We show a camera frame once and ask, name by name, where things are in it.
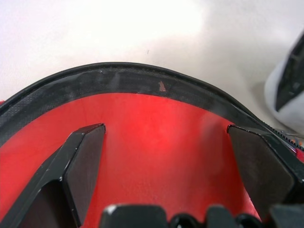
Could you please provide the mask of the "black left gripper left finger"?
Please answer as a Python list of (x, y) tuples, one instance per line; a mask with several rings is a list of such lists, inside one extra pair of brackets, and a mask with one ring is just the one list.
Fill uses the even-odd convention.
[(106, 127), (72, 132), (37, 169), (0, 223), (2, 228), (79, 228), (97, 182)]

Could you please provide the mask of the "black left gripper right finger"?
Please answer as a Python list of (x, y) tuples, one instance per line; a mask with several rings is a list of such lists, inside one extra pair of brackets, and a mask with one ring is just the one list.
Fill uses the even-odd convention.
[(261, 219), (275, 204), (304, 201), (304, 164), (282, 140), (254, 128), (229, 125), (244, 187)]

